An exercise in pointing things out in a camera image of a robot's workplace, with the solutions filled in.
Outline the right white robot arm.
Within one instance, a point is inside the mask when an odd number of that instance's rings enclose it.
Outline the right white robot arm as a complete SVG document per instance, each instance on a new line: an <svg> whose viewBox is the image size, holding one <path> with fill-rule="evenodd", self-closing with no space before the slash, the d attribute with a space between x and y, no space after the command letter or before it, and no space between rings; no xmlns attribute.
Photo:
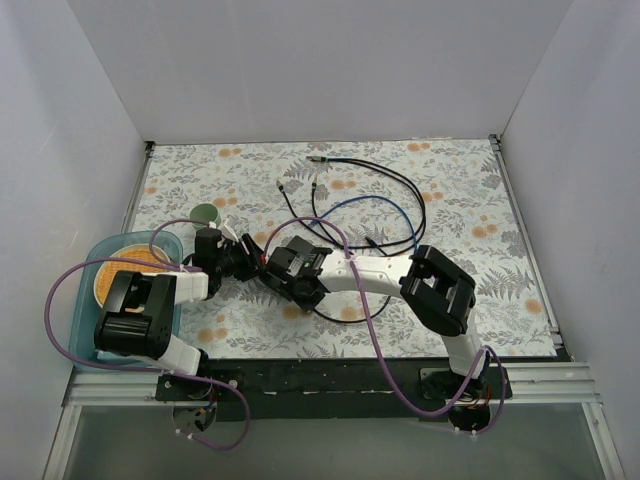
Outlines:
<svg viewBox="0 0 640 480"><path fill-rule="evenodd" d="M475 323L476 283L432 246L412 255L352 255L311 245L299 236L274 249L262 282L301 309L315 309L329 293L364 290L402 299L421 324L441 336L454 389L475 397L489 384Z"/></svg>

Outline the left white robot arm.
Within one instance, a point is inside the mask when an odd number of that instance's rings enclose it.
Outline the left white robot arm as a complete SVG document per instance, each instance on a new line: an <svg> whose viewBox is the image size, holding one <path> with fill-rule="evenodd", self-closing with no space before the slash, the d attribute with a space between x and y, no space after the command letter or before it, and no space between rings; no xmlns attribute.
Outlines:
<svg viewBox="0 0 640 480"><path fill-rule="evenodd" d="M255 278L263 256L249 235L206 227L196 233L189 264L157 273L118 271L96 324L95 347L179 372L180 390L193 400L205 398L213 377L200 367L203 353L173 334L175 307L212 298L227 277Z"/></svg>

